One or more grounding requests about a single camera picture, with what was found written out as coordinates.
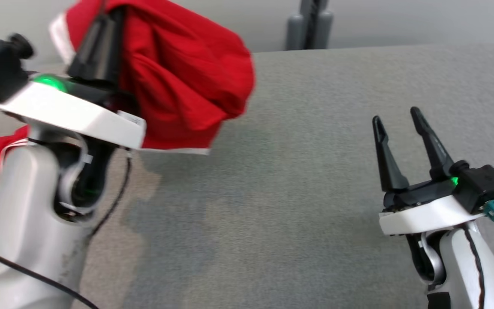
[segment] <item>gray tablecloth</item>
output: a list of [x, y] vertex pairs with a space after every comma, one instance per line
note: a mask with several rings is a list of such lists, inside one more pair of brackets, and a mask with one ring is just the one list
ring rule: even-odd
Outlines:
[[[494, 165], [494, 45], [254, 58], [248, 112], [223, 127], [210, 156], [135, 158], [82, 292], [104, 309], [426, 307], [406, 240], [378, 225], [371, 118], [382, 117], [411, 183], [429, 179], [411, 106], [454, 160]], [[123, 167], [117, 156], [108, 202]], [[479, 225], [494, 251], [494, 225]]]

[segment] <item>green light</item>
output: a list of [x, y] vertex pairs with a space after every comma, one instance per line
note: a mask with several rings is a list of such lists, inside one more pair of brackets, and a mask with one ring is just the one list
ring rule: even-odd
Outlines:
[[67, 92], [66, 85], [62, 82], [60, 78], [56, 76], [49, 76], [49, 75], [38, 76], [34, 78], [33, 81], [38, 82], [40, 84], [45, 84], [47, 86], [51, 86], [62, 92]]

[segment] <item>white mounting plate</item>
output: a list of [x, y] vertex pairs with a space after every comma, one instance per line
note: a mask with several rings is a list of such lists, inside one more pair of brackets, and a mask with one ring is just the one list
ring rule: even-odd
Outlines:
[[0, 103], [0, 110], [27, 118], [26, 123], [31, 119], [132, 149], [139, 149], [145, 136], [145, 128], [129, 119], [37, 82]]
[[471, 215], [452, 195], [396, 213], [380, 213], [380, 229], [386, 235], [422, 233], [472, 221], [484, 214]]

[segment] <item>red garment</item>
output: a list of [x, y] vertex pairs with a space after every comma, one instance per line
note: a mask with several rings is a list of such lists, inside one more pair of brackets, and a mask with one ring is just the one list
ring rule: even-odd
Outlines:
[[[78, 49], [100, 3], [82, 0], [66, 12], [69, 41], [55, 41], [61, 53]], [[143, 148], [208, 149], [221, 121], [245, 110], [254, 84], [249, 51], [235, 33], [168, 0], [107, 0], [106, 12], [117, 6], [127, 6], [120, 84], [147, 122]], [[0, 152], [26, 135], [23, 127], [0, 137]]]

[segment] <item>gray carpet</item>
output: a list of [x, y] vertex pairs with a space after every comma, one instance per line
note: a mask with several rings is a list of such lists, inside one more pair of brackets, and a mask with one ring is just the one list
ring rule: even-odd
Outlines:
[[[411, 183], [429, 179], [411, 106], [454, 160], [494, 165], [494, 45], [260, 53], [255, 63], [248, 112], [210, 156], [137, 155], [82, 293], [104, 309], [425, 308], [405, 239], [378, 225], [371, 118], [382, 117]], [[117, 156], [108, 201], [123, 167]], [[480, 228], [494, 251], [494, 225]]]

